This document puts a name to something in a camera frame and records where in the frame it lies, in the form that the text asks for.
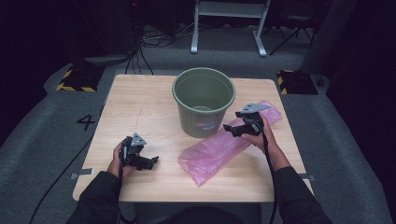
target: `black sleeve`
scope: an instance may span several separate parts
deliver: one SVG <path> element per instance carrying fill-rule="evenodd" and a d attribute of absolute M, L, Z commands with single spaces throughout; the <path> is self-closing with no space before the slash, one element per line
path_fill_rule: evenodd
<path fill-rule="evenodd" d="M 274 181 L 280 216 L 285 224 L 332 223 L 291 166 L 277 170 Z"/>
<path fill-rule="evenodd" d="M 100 172 L 79 196 L 71 223 L 117 223 L 120 215 L 121 181 L 111 173 Z"/>

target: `green bucket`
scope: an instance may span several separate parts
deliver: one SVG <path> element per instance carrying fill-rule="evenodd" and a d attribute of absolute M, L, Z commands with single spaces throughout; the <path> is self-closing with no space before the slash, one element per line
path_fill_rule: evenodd
<path fill-rule="evenodd" d="M 206 138 L 214 134 L 235 99 L 233 82 L 220 71 L 192 68 L 178 75 L 172 86 L 183 131 Z"/>

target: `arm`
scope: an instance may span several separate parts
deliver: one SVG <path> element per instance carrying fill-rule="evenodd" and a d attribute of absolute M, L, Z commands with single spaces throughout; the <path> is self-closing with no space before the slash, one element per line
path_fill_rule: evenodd
<path fill-rule="evenodd" d="M 118 144 L 114 148 L 113 160 L 107 171 L 100 172 L 81 193 L 77 207 L 66 223 L 117 223 L 120 215 L 120 147 Z M 125 166 L 123 176 L 132 170 L 131 166 Z"/>
<path fill-rule="evenodd" d="M 268 140 L 268 154 L 274 167 L 275 192 L 283 222 L 285 224 L 332 223 L 305 182 L 290 166 L 289 160 L 277 145 L 267 119 L 262 116 L 262 121 L 264 123 L 264 133 Z M 261 134 L 253 136 L 244 133 L 241 137 L 264 152 Z"/>

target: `pink plastic bag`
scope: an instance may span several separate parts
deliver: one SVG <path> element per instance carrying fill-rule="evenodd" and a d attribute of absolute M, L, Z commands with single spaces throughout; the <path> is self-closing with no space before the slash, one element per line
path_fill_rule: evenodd
<path fill-rule="evenodd" d="M 261 101 L 260 105 L 270 106 L 270 108 L 260 111 L 270 125 L 282 119 L 280 112 L 269 102 Z M 241 119 L 235 119 L 229 123 L 233 127 L 243 124 L 244 121 Z M 248 141 L 240 137 L 233 137 L 231 133 L 220 129 L 214 135 L 184 149 L 178 157 L 178 163 L 198 186 L 202 186 L 227 161 L 249 146 Z"/>

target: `printed number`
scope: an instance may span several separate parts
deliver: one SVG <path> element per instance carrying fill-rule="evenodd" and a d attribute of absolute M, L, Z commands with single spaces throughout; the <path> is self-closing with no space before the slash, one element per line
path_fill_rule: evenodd
<path fill-rule="evenodd" d="M 90 124 L 92 124 L 92 123 L 95 123 L 95 121 L 91 121 L 91 119 L 92 119 L 92 115 L 89 114 L 89 115 L 85 116 L 84 118 L 79 119 L 77 121 L 77 123 L 85 124 L 84 131 L 87 131 L 88 130 L 88 126 L 90 126 Z"/>

